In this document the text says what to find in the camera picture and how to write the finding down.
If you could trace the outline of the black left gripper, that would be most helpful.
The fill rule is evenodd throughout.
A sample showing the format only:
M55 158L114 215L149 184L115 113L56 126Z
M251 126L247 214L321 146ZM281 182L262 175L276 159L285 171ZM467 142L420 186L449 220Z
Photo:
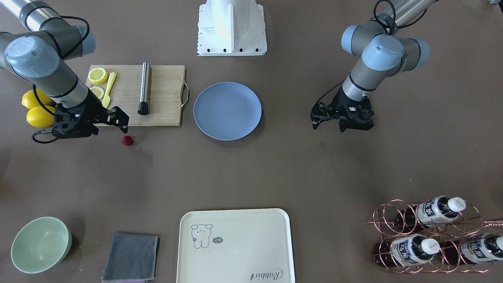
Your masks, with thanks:
M332 99L332 102L328 105L328 114L329 115L312 115L312 127L313 130L316 130L322 122L333 120L334 117L348 117L352 116L356 113L356 101L349 98L341 87L335 97Z

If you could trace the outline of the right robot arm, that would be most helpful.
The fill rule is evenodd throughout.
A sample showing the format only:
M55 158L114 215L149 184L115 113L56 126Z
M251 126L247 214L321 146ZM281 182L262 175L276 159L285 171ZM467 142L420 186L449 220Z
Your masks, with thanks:
M129 117L119 107L107 109L65 63L94 52L96 42L88 26L70 25L41 0L2 0L29 32L2 31L1 68L31 82L55 103L54 123L44 134L84 138L99 132L97 124L128 131Z

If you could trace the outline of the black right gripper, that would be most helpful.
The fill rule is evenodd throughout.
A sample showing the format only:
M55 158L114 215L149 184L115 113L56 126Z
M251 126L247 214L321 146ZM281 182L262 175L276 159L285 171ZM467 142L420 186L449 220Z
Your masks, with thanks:
M129 116L118 106L107 110L91 90L88 90L86 98L77 106L77 114L80 114L77 127L106 124L118 127L124 134L128 133Z

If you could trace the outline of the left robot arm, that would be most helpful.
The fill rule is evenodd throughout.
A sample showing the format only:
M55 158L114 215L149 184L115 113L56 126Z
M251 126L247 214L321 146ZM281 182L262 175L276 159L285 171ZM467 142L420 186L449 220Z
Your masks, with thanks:
M374 126L369 95L385 78L422 66L430 56L430 48L422 38L398 38L395 33L422 18L432 0L388 1L389 7L363 26L348 27L341 46L359 56L330 104L317 100L310 118L313 129L325 121L338 120L340 131L370 130Z

